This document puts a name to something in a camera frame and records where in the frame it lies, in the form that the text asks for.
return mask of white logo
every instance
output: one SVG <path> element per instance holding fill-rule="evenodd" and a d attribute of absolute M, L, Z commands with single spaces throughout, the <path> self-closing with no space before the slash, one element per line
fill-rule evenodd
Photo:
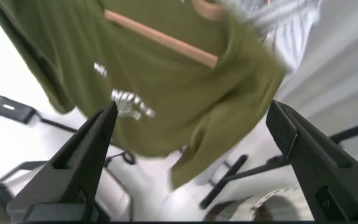
<path fill-rule="evenodd" d="M 103 65 L 99 65 L 98 63 L 94 63 L 93 64 L 93 68 L 100 73 L 100 75 L 102 75 L 103 77 L 107 76 L 107 71 L 106 68 Z"/>
<path fill-rule="evenodd" d="M 132 117 L 137 121 L 142 118 L 142 114 L 145 114 L 149 118 L 155 116 L 155 111 L 149 108 L 135 93 L 112 90 L 111 99 L 117 103 L 118 116 Z"/>

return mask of green t-shirt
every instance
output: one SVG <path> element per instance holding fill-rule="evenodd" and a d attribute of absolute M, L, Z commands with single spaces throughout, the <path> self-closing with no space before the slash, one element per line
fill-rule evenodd
<path fill-rule="evenodd" d="M 105 19 L 104 9 L 218 63 L 212 69 L 146 39 Z M 0 25 L 60 113 L 77 106 L 92 116 L 114 100 L 116 146 L 165 157 L 187 145 L 172 168 L 174 187 L 254 128 L 285 73 L 244 24 L 207 21 L 191 1 L 0 0 Z"/>

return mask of white curtain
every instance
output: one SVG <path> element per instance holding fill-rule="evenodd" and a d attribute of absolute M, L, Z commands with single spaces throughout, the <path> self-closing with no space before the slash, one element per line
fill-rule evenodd
<path fill-rule="evenodd" d="M 325 0 L 295 77 L 277 100 L 327 135 L 358 124 L 358 0 Z M 343 142 L 358 160 L 358 137 Z"/>

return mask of clothes hanger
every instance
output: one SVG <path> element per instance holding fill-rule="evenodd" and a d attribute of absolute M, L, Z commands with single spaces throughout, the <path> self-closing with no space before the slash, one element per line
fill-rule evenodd
<path fill-rule="evenodd" d="M 220 20 L 223 18 L 224 11 L 221 6 L 217 4 L 211 4 L 206 0 L 192 0 L 192 3 L 201 16 L 209 20 Z M 104 10 L 104 16 L 110 21 L 114 21 L 121 26 L 132 30 L 150 40 L 156 41 L 169 49 L 172 49 L 180 54 L 186 55 L 197 62 L 200 62 L 210 68 L 214 68 L 218 57 L 205 52 L 204 50 L 198 49 L 190 44 L 183 41 L 170 37 L 169 35 L 163 34 L 155 29 L 140 24 L 132 19 L 128 19 L 120 14 L 112 12 L 110 10 Z"/>

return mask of gray and white garment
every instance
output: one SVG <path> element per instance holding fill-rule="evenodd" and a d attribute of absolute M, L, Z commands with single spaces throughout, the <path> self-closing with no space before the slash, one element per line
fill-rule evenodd
<path fill-rule="evenodd" d="M 286 84 L 298 70 L 311 28 L 319 20 L 322 0 L 217 0 L 241 22 L 250 22 L 263 37 L 263 44 L 287 66 Z M 231 149 L 199 174 L 196 185 L 207 184 L 227 159 Z"/>

